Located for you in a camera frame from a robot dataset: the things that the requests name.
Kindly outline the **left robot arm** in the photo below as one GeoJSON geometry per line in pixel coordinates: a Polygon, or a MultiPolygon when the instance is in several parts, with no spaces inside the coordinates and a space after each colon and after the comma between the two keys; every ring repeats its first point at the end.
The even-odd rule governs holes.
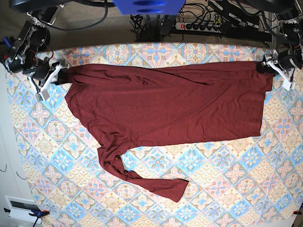
{"type": "Polygon", "coordinates": [[[251,0],[250,4],[261,11],[261,17],[265,29],[276,41],[287,44],[289,51],[283,51],[277,55],[277,63],[280,68],[303,67],[303,10],[296,0],[251,0]],[[278,32],[269,26],[265,13],[275,16],[278,24],[278,32]]]}

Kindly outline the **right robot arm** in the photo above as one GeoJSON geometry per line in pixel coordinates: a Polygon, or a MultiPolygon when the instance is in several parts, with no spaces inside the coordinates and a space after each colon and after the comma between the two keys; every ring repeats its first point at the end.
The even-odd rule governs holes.
{"type": "Polygon", "coordinates": [[[50,74],[55,70],[55,64],[50,64],[52,56],[40,59],[38,52],[49,48],[50,31],[47,25],[53,25],[64,4],[46,6],[41,9],[25,12],[30,19],[25,22],[18,37],[4,37],[1,45],[7,47],[5,54],[0,56],[0,62],[10,73],[23,73],[37,80],[43,86],[50,74]]]}

